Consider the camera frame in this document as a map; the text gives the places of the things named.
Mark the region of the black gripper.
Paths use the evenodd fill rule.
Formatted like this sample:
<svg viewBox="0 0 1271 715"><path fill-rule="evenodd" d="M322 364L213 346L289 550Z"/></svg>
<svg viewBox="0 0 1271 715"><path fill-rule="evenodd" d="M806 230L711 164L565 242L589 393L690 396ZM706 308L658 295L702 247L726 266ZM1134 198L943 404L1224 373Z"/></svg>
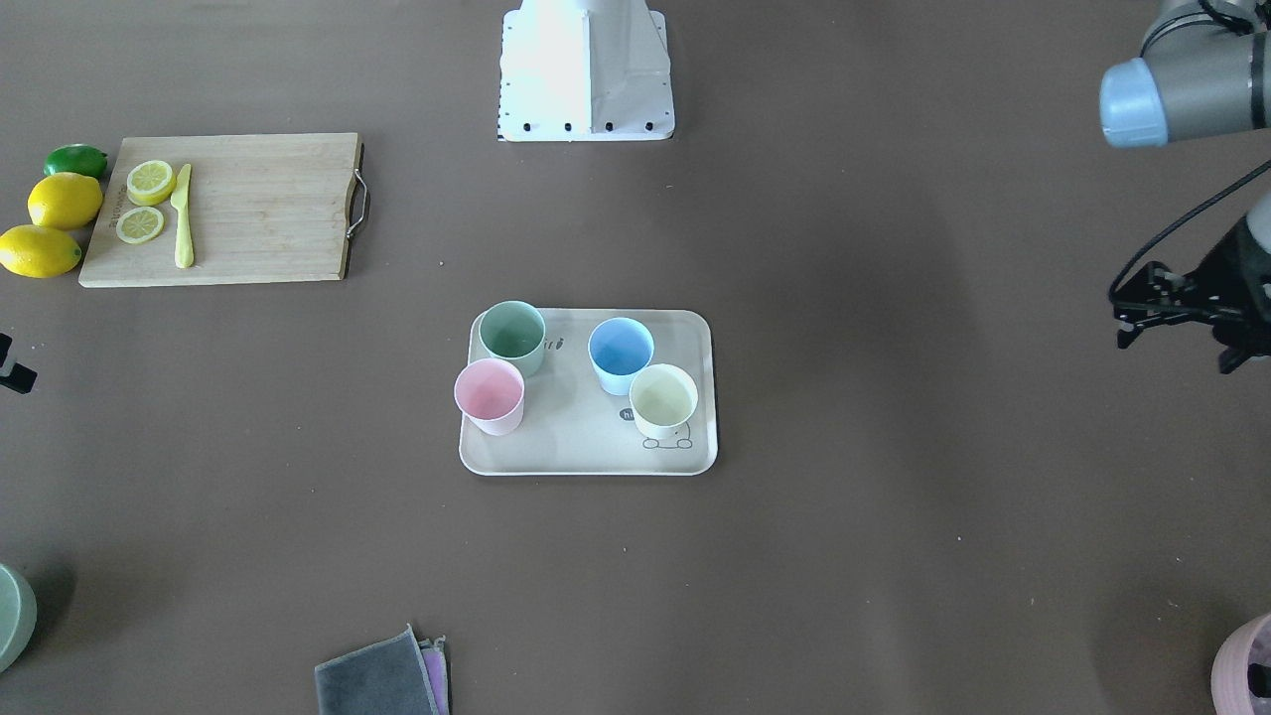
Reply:
<svg viewBox="0 0 1271 715"><path fill-rule="evenodd" d="M1213 339L1224 345L1218 357L1221 373L1234 372L1246 361L1267 358L1268 276L1268 230L1246 215L1188 276L1162 262L1148 262L1120 288L1111 290L1117 348L1130 348L1157 326L1207 323ZM1193 293L1202 311L1196 311Z"/></svg>

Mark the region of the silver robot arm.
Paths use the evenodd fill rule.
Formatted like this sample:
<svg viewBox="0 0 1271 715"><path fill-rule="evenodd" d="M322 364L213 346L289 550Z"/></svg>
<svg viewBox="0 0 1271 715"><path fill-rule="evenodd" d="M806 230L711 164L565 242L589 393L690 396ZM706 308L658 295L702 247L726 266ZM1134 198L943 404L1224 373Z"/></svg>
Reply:
<svg viewBox="0 0 1271 715"><path fill-rule="evenodd" d="M1263 130L1270 121L1266 1L1164 1L1139 55L1099 83L1099 124L1113 149ZM1221 345L1221 373L1270 353L1270 203L1257 201L1193 271L1149 262L1149 248L1267 175L1256 166L1150 237L1107 291L1120 349L1149 329L1202 323Z"/></svg>

